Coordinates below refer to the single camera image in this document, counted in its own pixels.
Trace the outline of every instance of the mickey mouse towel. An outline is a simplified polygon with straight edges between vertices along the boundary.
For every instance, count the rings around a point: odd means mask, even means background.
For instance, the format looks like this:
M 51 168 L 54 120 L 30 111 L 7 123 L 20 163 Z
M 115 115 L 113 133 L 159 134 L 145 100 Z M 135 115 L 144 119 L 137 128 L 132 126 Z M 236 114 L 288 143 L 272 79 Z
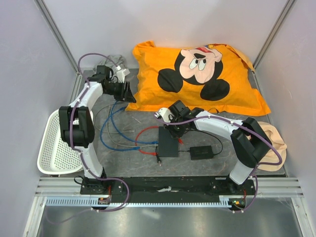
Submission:
M 249 59 L 226 44 L 192 49 L 155 47 L 153 41 L 135 46 L 139 63 L 137 103 L 127 110 L 157 111 L 181 100 L 190 109 L 262 116 L 270 109 L 248 81 Z

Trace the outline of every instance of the white plastic basket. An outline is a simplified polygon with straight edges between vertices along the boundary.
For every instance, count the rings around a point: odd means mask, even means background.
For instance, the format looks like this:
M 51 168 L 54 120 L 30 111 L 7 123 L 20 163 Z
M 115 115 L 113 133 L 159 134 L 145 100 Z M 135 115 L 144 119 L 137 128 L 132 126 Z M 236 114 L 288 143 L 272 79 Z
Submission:
M 58 110 L 47 121 L 40 145 L 38 168 L 50 175 L 70 174 L 82 170 L 78 154 L 61 140 Z

